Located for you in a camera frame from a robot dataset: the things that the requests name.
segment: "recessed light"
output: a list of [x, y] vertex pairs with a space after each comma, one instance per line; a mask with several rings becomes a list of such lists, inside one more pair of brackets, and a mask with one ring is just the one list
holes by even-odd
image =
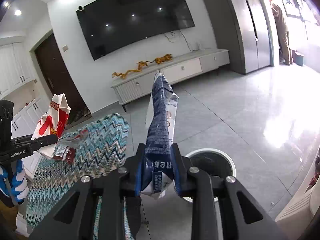
[[14, 12], [14, 15], [16, 15], [16, 16], [21, 15], [21, 11], [20, 11], [20, 10], [16, 10], [16, 11]]

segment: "hand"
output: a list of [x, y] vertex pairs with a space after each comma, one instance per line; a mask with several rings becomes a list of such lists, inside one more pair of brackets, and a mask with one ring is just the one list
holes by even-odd
[[[23, 168], [22, 160], [17, 160], [17, 172], [14, 174], [10, 184], [11, 184], [11, 194], [14, 196], [15, 200], [19, 203], [24, 200], [28, 193], [28, 182], [25, 178], [26, 172]], [[5, 185], [4, 179], [7, 179], [7, 171], [0, 165], [0, 190], [2, 193], [10, 197], [9, 191]]]

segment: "blue snack bag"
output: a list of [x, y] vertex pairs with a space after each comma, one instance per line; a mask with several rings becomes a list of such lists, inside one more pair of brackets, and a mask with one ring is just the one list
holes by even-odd
[[153, 198], [163, 196], [174, 179], [170, 146], [178, 99], [164, 75], [157, 73], [146, 117], [149, 129], [141, 171], [141, 193]]

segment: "television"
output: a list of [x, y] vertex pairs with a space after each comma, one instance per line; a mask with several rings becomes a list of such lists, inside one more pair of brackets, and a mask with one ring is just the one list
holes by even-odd
[[76, 13], [94, 60], [136, 41], [195, 26], [185, 0], [96, 0]]

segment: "refrigerator handle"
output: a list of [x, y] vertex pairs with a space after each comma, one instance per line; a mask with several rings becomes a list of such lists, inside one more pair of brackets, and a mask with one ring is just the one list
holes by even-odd
[[256, 29], [256, 25], [255, 25], [255, 23], [254, 23], [252, 11], [251, 11], [251, 7], [250, 7], [250, 5], [249, 5], [248, 0], [245, 0], [245, 2], [247, 3], [247, 6], [248, 6], [248, 9], [249, 9], [249, 12], [250, 12], [250, 16], [251, 16], [251, 20], [252, 20], [252, 24], [253, 24], [254, 35], [256, 36], [256, 41], [259, 41], [259, 39], [258, 39], [258, 34], [257, 34], [257, 29]]

